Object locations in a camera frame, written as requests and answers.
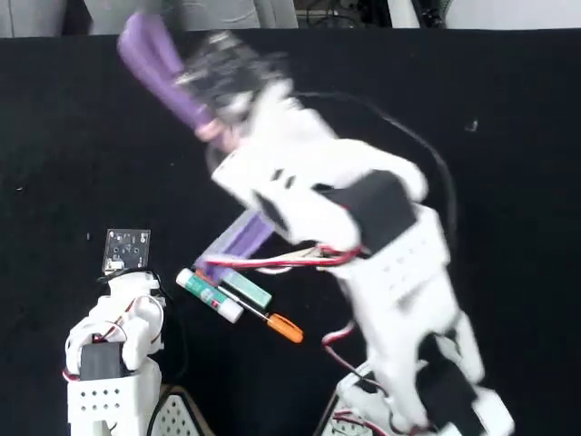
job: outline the circuit board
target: circuit board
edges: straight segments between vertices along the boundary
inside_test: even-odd
[[[109,229],[103,256],[103,273],[147,266],[152,232],[139,229]]]

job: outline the white cap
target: white cap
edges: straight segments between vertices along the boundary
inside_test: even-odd
[[[233,300],[231,300],[230,298],[227,298],[220,305],[218,313],[224,318],[226,318],[228,321],[230,321],[232,324],[234,324],[235,322],[238,321],[240,315],[242,314],[242,307]]]
[[[188,280],[190,280],[190,278],[192,276],[193,276],[193,272],[191,272],[187,268],[184,268],[180,271],[178,276],[175,278],[175,282],[178,283],[182,288],[185,288],[185,284],[188,282]]]

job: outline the black cable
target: black cable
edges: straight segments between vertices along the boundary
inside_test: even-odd
[[[446,230],[446,236],[448,237],[448,246],[450,251],[455,250],[458,230],[458,198],[456,195],[456,185],[454,184],[454,179],[452,178],[452,174],[450,173],[448,164],[432,144],[430,144],[422,136],[411,130],[409,127],[404,125],[394,116],[382,111],[376,104],[374,104],[372,101],[365,97],[342,93],[339,91],[304,92],[304,93],[295,93],[295,95],[297,95],[298,97],[308,97],[308,98],[309,97],[332,98],[344,102],[362,104],[365,107],[367,107],[372,113],[381,118],[383,121],[390,123],[393,127],[400,130],[407,136],[411,137],[414,141],[416,141],[419,145],[426,149],[432,155],[432,158],[434,159],[436,166],[438,167],[442,183],[444,184],[444,189],[446,191],[446,196],[448,198],[446,210],[446,219],[448,225]]]
[[[163,390],[163,392],[160,394],[160,397],[159,397],[157,403],[155,404],[155,407],[153,408],[152,416],[151,416],[149,423],[147,425],[147,432],[146,432],[146,436],[152,436],[153,425],[155,424],[155,419],[157,418],[157,415],[159,414],[160,410],[162,409],[162,406],[165,404],[165,402],[169,398],[169,396],[172,392],[172,389],[176,386],[177,382],[181,378],[183,378],[185,373],[188,371],[188,366],[190,365],[190,351],[188,348],[188,338],[186,335],[185,325],[183,324],[183,319],[179,316],[179,314],[177,312],[177,306],[175,304],[175,300],[168,292],[165,291],[165,289],[163,288],[162,279],[161,279],[160,275],[155,270],[153,270],[151,268],[147,268],[147,267],[126,268],[124,270],[115,271],[115,272],[112,272],[111,274],[105,275],[103,277],[99,277],[99,279],[97,279],[97,282],[102,283],[102,284],[107,284],[112,279],[116,279],[116,278],[124,276],[126,274],[137,273],[137,272],[138,273],[151,273],[155,277],[155,279],[157,280],[157,282],[160,285],[160,287],[158,289],[159,293],[168,302],[167,307],[171,311],[171,313],[173,314],[176,321],[178,322],[178,325],[180,328],[180,334],[182,336],[182,367],[180,368],[179,371],[177,371],[177,373],[174,377],[174,380],[171,383],[169,383],[167,385],[167,387]]]

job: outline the white robot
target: white robot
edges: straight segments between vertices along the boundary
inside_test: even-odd
[[[241,64],[235,60],[223,71]],[[199,72],[176,84],[188,85]],[[291,92],[291,81],[274,74],[256,93],[231,94],[219,118],[196,133],[210,143],[213,181],[260,211],[290,244],[314,241],[317,255],[265,261],[208,255],[206,262],[266,273],[315,265],[333,274],[367,344],[363,368],[374,376],[368,384],[379,389],[342,382],[338,394],[350,416],[379,434],[509,436],[514,423],[505,405],[478,386],[484,368],[448,278],[439,218],[421,205],[425,177],[405,159],[338,138]],[[158,400],[161,374],[147,356],[162,347],[163,301],[151,295],[159,283],[134,272],[110,286],[111,296],[71,330],[65,346],[73,436],[102,436],[112,427],[113,435],[143,436]],[[92,354],[106,344],[106,353]],[[111,365],[101,362],[104,354]],[[118,372],[123,368],[133,372]],[[123,401],[109,401],[112,392]]]
[[[160,284],[138,271],[109,287],[64,346],[71,436],[143,436],[158,401],[162,373],[147,356],[162,348]]]
[[[378,403],[376,394],[359,389],[340,392],[347,397],[342,400],[388,434],[511,434],[514,423],[503,402],[478,387],[484,368],[448,278],[438,215],[420,204],[428,187],[417,166],[337,138],[291,97],[288,80],[261,92],[243,131],[234,135],[235,147],[223,147],[213,181],[261,211],[291,244],[314,241],[334,253],[361,249],[326,270],[352,305],[367,364],[389,397],[381,395]],[[206,260],[231,267],[254,262]],[[439,356],[426,362],[419,351],[427,338]]]

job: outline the white perforated bracket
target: white perforated bracket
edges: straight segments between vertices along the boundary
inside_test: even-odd
[[[172,394],[155,419],[153,436],[202,436],[190,407],[179,394]]]
[[[347,404],[338,399],[320,436],[373,436],[373,431],[368,427],[331,418],[336,411],[345,409],[347,409]]]

